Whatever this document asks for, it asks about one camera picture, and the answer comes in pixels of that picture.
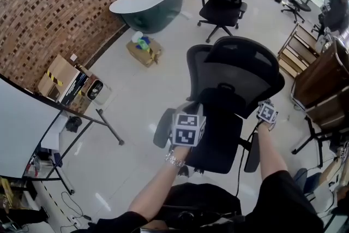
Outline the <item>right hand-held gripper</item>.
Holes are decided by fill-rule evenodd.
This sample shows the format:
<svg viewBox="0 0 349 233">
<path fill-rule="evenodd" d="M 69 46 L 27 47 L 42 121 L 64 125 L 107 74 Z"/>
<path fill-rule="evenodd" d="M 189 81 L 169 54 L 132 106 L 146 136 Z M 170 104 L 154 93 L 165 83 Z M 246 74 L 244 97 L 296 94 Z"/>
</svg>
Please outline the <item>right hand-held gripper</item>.
<svg viewBox="0 0 349 233">
<path fill-rule="evenodd" d="M 256 117 L 258 119 L 257 125 L 266 124 L 269 131 L 271 131 L 276 124 L 278 111 L 270 99 L 258 102 L 258 110 Z"/>
</svg>

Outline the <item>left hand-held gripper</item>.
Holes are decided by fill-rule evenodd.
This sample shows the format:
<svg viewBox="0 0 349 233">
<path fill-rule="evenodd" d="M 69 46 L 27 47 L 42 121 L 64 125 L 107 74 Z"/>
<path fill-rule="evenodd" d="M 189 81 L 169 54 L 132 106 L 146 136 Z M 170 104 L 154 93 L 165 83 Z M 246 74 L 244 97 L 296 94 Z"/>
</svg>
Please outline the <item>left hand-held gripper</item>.
<svg viewBox="0 0 349 233">
<path fill-rule="evenodd" d="M 176 108 L 172 116 L 171 142 L 176 146 L 196 147 L 203 137 L 206 116 L 203 105 L 194 101 Z"/>
</svg>

